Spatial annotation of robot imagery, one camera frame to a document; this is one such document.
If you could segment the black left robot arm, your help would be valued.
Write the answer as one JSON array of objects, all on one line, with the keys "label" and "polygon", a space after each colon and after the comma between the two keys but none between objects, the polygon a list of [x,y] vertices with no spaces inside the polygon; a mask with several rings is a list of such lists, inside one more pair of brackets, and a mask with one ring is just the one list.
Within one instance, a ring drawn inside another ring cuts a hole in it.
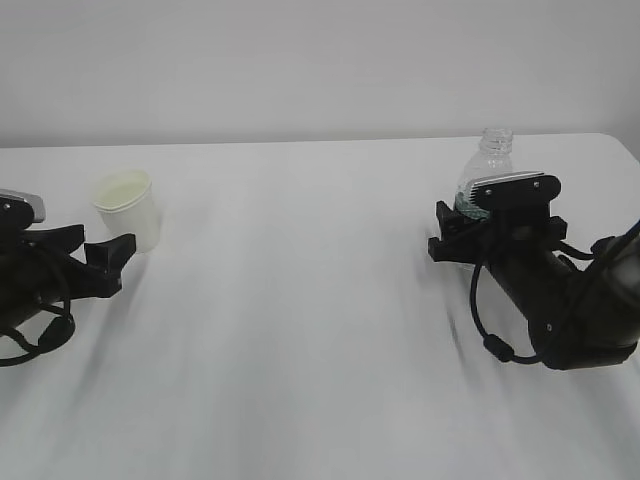
[{"label": "black left robot arm", "polygon": [[136,253],[131,233],[88,243],[82,224],[32,228],[45,218],[39,196],[1,192],[3,327],[17,327],[58,302],[114,296],[122,288],[123,268]]}]

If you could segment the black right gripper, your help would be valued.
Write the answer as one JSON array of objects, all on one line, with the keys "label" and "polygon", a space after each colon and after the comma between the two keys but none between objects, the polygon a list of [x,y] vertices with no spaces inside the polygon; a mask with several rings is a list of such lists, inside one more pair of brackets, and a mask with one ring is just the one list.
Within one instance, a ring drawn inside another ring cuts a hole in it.
[{"label": "black right gripper", "polygon": [[500,215],[471,219],[444,201],[435,206],[440,236],[427,241],[427,253],[434,262],[490,265],[500,258]]}]

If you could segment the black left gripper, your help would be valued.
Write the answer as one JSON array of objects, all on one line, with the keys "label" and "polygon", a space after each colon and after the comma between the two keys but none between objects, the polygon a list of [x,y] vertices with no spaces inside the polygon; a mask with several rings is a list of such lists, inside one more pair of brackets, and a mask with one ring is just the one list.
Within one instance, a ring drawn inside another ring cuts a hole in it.
[{"label": "black left gripper", "polygon": [[111,298],[122,289],[122,270],[136,254],[136,236],[126,233],[87,243],[82,224],[25,230],[22,239],[48,255],[64,277],[72,300]]}]

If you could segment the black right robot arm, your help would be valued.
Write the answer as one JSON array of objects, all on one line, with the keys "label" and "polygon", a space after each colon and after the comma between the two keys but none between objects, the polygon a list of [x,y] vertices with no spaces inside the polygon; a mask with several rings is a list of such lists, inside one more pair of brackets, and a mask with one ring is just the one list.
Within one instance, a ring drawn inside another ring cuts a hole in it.
[{"label": "black right robot arm", "polygon": [[[487,217],[437,202],[440,234],[429,239],[428,254],[472,266],[470,313],[484,348],[500,362],[555,370],[621,364],[639,344],[639,227],[579,251],[565,241],[566,221],[550,212],[560,191],[560,180],[543,172],[474,179],[464,192]],[[526,319],[533,355],[517,354],[482,324],[483,270]]]}]

